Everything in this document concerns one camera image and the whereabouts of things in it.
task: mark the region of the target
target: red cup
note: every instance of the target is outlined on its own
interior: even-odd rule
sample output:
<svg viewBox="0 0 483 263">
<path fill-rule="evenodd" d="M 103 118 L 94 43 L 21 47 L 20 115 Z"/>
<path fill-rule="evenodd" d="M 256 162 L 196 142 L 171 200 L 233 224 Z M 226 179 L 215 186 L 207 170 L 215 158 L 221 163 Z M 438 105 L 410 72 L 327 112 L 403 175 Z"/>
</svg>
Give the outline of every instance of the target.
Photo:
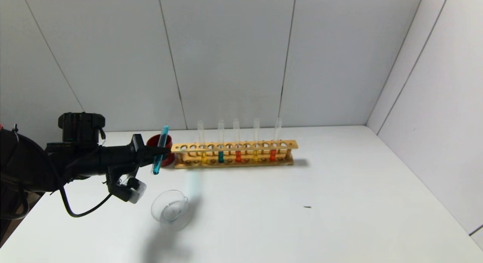
<svg viewBox="0 0 483 263">
<path fill-rule="evenodd" d="M 159 134 L 148 139 L 148 141 L 146 142 L 146 146 L 157 146 L 160 136 L 161 135 Z M 171 136 L 168 135 L 168 137 L 166 138 L 165 147 L 171 149 L 172 146 L 173 146 L 173 141 L 171 140 Z M 174 153 L 170 153 L 168 156 L 163 155 L 163 160 L 161 161 L 161 167 L 166 167 L 167 165 L 173 163 L 173 161 L 174 161 Z"/>
</svg>

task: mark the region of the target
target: blue test tube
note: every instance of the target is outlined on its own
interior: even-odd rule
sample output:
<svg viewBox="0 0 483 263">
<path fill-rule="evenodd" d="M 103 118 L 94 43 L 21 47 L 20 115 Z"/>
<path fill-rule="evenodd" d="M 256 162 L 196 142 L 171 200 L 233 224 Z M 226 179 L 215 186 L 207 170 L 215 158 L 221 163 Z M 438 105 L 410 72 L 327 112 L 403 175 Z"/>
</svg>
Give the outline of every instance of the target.
<svg viewBox="0 0 483 263">
<path fill-rule="evenodd" d="M 166 140 L 168 139 L 168 131 L 169 131 L 169 125 L 165 125 L 163 127 L 163 132 L 161 132 L 161 135 L 159 136 L 159 141 L 157 142 L 158 147 L 166 146 Z M 153 175 L 159 174 L 159 168 L 161 167 L 162 160 L 163 160 L 163 155 L 156 156 L 154 158 L 154 161 L 152 162 L 152 171 L 151 171 Z"/>
<path fill-rule="evenodd" d="M 220 120 L 218 122 L 218 147 L 223 148 L 225 146 L 225 141 L 224 141 L 224 132 L 225 132 L 225 123 L 223 120 Z M 225 160 L 223 158 L 223 151 L 218 152 L 218 162 L 223 163 Z"/>
</svg>

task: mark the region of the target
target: white wall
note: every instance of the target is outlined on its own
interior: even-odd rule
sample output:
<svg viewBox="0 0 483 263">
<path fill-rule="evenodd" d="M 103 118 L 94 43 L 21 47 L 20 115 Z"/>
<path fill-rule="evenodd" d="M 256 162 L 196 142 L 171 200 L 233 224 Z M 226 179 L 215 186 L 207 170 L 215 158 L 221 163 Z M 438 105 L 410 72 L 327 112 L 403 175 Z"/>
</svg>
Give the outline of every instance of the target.
<svg viewBox="0 0 483 263">
<path fill-rule="evenodd" d="M 165 123 L 172 129 L 195 128 L 197 120 L 214 128 L 219 118 L 231 122 L 235 117 L 244 127 L 252 126 L 254 117 L 262 126 L 273 126 L 279 114 L 285 126 L 365 124 L 419 0 L 26 2 L 33 17 L 21 0 L 21 9 L 3 7 L 12 28 L 0 29 L 8 35 L 0 51 L 8 62 L 2 64 L 17 65 L 14 58 L 26 57 L 19 62 L 34 63 L 22 75 L 45 72 L 46 80 L 68 82 L 79 102 L 71 93 L 63 96 L 86 112 L 104 115 L 105 130 L 122 131 L 159 129 Z M 35 36 L 24 36 L 22 17 L 34 24 L 30 30 L 36 19 Z M 12 55 L 13 43 L 26 37 L 35 49 Z M 57 59 L 60 69 L 48 71 L 57 64 L 45 57 Z M 43 62 L 35 63 L 36 58 Z M 25 82 L 13 71 L 4 68 L 2 84 Z M 14 116 L 0 120 L 19 122 L 30 115 L 27 111 L 38 109 L 25 102 L 31 94 L 2 88 L 2 114 Z M 61 90 L 35 98 L 53 109 L 49 102 Z M 6 95 L 14 97 L 3 100 Z M 13 113 L 14 107 L 25 109 Z M 69 110 L 80 109 L 57 105 L 56 117 Z M 42 113 L 38 116 L 47 121 Z"/>
<path fill-rule="evenodd" d="M 159 0 L 27 0 L 86 112 L 106 131 L 186 129 Z"/>
<path fill-rule="evenodd" d="M 284 124 L 366 124 L 419 1 L 296 0 Z"/>
<path fill-rule="evenodd" d="M 273 126 L 294 0 L 161 0 L 189 129 Z"/>
<path fill-rule="evenodd" d="M 367 126 L 376 134 L 416 64 L 444 3 L 445 0 L 421 0 L 404 44 L 367 122 Z"/>
<path fill-rule="evenodd" d="M 57 119 L 82 111 L 24 0 L 0 0 L 0 122 L 41 147 L 61 141 Z"/>
<path fill-rule="evenodd" d="M 476 244 L 478 244 L 478 246 L 480 246 L 480 248 L 483 250 L 483 229 L 480 229 L 471 237 L 476 242 Z"/>
<path fill-rule="evenodd" d="M 483 223 L 483 0 L 447 0 L 380 138 L 471 232 Z"/>
</svg>

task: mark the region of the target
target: white table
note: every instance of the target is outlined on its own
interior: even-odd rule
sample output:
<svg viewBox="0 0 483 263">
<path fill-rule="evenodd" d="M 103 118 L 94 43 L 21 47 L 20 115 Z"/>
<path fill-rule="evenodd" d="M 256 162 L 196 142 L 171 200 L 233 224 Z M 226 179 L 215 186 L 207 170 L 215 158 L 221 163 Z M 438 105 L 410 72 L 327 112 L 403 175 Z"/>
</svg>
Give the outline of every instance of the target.
<svg viewBox="0 0 483 263">
<path fill-rule="evenodd" d="M 261 138 L 271 132 L 263 129 Z M 105 146 L 125 145 L 134 133 L 107 133 Z M 145 142 L 157 134 L 139 133 Z M 170 132 L 175 143 L 196 134 Z M 206 134 L 212 141 L 217 131 Z M 252 139 L 249 129 L 241 135 Z M 0 261 L 483 262 L 483 251 L 367 127 L 285 128 L 281 137 L 300 146 L 293 166 L 159 175 L 147 166 L 138 172 L 148 189 L 137 204 L 113 197 L 83 218 L 67 214 L 58 192 L 47 194 L 0 249 Z M 66 186 L 74 212 L 106 196 L 103 180 Z M 150 206 L 168 189 L 202 200 L 185 229 L 159 234 Z"/>
</svg>

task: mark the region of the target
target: teal liquid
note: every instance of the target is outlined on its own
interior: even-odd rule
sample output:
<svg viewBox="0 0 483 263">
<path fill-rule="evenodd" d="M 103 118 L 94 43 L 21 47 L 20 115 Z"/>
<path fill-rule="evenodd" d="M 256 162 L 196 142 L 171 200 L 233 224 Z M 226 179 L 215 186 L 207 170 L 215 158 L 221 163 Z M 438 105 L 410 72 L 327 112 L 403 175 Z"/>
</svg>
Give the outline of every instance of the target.
<svg viewBox="0 0 483 263">
<path fill-rule="evenodd" d="M 225 160 L 223 159 L 223 152 L 218 152 L 218 162 L 223 163 Z"/>
</svg>

